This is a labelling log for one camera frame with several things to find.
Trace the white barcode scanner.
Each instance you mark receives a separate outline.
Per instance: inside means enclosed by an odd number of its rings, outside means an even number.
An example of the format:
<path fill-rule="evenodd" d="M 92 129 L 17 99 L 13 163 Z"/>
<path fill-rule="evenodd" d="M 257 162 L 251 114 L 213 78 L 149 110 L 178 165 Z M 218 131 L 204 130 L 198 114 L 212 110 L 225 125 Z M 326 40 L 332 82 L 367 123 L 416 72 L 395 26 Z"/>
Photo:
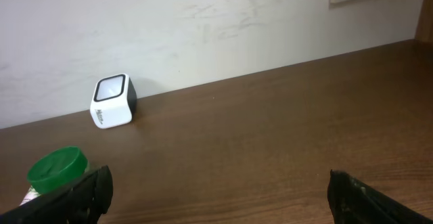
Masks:
<path fill-rule="evenodd" d="M 120 73 L 97 82 L 89 111 L 98 128 L 109 129 L 130 123 L 136 105 L 133 82 L 129 75 Z"/>

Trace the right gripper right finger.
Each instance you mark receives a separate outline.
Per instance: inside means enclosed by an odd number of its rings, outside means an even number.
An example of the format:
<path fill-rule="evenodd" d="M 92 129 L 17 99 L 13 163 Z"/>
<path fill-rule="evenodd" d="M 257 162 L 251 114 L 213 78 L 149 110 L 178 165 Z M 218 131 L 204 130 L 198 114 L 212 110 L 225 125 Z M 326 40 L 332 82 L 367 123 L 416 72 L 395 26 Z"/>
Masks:
<path fill-rule="evenodd" d="M 330 171 L 327 199 L 335 224 L 432 224 L 344 171 Z"/>

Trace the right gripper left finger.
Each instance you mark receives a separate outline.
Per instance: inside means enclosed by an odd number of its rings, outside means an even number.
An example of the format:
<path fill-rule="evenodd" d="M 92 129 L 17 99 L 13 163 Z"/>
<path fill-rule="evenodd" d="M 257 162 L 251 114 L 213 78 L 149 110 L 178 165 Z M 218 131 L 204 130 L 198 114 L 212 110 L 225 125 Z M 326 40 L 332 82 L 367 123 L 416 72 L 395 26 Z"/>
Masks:
<path fill-rule="evenodd" d="M 1 223 L 97 223 L 113 197 L 108 166 L 89 171 L 48 194 L 1 215 Z"/>

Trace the green lid jar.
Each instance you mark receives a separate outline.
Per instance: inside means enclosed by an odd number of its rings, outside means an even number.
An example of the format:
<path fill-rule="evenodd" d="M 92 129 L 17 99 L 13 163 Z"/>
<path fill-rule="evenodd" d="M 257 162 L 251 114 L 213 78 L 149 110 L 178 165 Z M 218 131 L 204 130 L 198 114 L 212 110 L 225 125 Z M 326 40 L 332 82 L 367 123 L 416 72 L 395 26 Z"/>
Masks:
<path fill-rule="evenodd" d="M 90 163 L 83 151 L 76 146 L 60 148 L 42 157 L 27 173 L 30 183 L 20 205 L 26 204 L 42 194 L 71 182 L 90 169 Z"/>

